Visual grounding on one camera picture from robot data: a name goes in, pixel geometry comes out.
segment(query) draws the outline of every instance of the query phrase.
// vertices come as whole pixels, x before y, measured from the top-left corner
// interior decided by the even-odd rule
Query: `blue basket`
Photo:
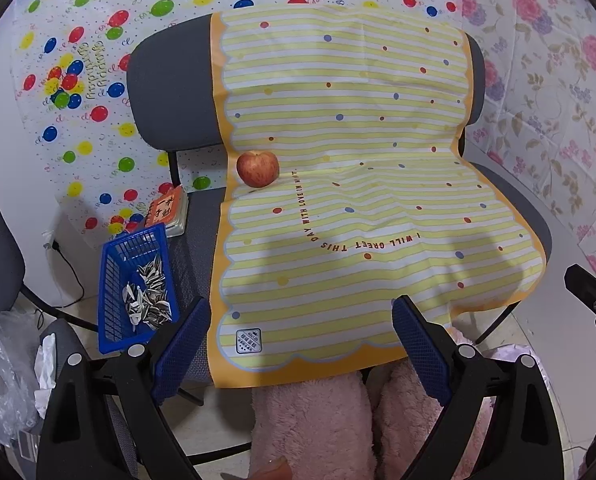
[[[173,274],[169,267],[169,251],[164,224],[143,229],[132,235],[104,244],[100,264],[100,290],[98,294],[98,348],[107,354],[124,350],[136,343],[146,343],[155,334],[146,324],[138,323],[136,332],[129,321],[122,300],[122,290],[127,283],[139,284],[135,273],[138,266],[145,266],[159,254],[165,274],[167,301],[171,306],[171,320],[180,314],[175,301]]]

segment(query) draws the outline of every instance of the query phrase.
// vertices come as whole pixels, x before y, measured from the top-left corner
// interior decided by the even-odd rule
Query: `black cable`
[[[78,285],[80,286],[80,290],[82,291],[82,293],[80,294],[80,297],[77,300],[72,301],[71,303],[68,303],[66,305],[56,306],[54,308],[66,308],[68,306],[75,305],[76,303],[79,303],[79,301],[81,301],[82,298],[84,298],[84,286],[82,286],[82,283],[80,282],[80,278],[78,278],[78,273],[76,272],[76,269],[74,269],[73,265],[71,265],[71,262],[66,259],[66,256],[64,254],[62,254],[62,251],[60,250],[60,244],[58,243],[57,240],[53,240],[53,242],[51,243],[51,249],[56,251],[62,257],[62,259],[66,262],[69,269],[71,269],[71,272],[73,272],[76,282],[78,282]],[[35,311],[40,313],[40,315],[38,316],[38,323],[36,325],[37,329],[39,330],[44,325],[44,312],[41,311],[39,308],[36,308]]]

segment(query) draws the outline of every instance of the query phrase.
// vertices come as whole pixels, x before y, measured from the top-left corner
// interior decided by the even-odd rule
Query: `yellow striped cloth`
[[[391,300],[429,320],[519,301],[537,237],[457,154],[472,66],[460,30],[338,6],[214,14],[214,98],[229,154],[207,339],[216,385],[357,370],[404,355]],[[281,176],[252,190],[246,150]]]

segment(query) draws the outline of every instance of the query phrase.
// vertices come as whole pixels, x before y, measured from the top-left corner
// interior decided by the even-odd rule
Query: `apple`
[[[251,187],[269,186],[280,174],[278,158],[271,152],[244,152],[238,157],[236,170]]]

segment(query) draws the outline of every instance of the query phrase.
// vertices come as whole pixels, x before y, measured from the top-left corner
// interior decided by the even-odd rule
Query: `floor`
[[[466,153],[469,160],[485,164],[495,171],[505,171],[472,148],[468,146]],[[570,480],[577,477],[585,449],[596,432],[596,329],[594,316],[565,290],[562,277],[567,266],[579,263],[587,267],[587,264],[571,235],[533,195],[529,192],[526,195],[541,214],[544,210],[543,218],[548,220],[554,240],[552,258],[532,295],[479,349],[483,351],[517,343],[532,346],[540,356],[552,384],[552,403],[562,449],[565,450],[565,478]],[[97,298],[89,298],[66,310],[95,321],[96,304]],[[475,339],[501,310],[462,314],[454,324],[465,336]],[[97,335],[76,330],[90,356],[99,356]],[[251,439],[254,413],[250,390],[217,390],[195,384],[184,384],[183,387],[202,397],[204,406],[199,408],[181,397],[173,397],[165,401],[162,410],[187,454],[235,446]],[[249,454],[242,453],[201,465],[197,470],[204,480],[246,478]],[[140,478],[148,479],[143,468]]]

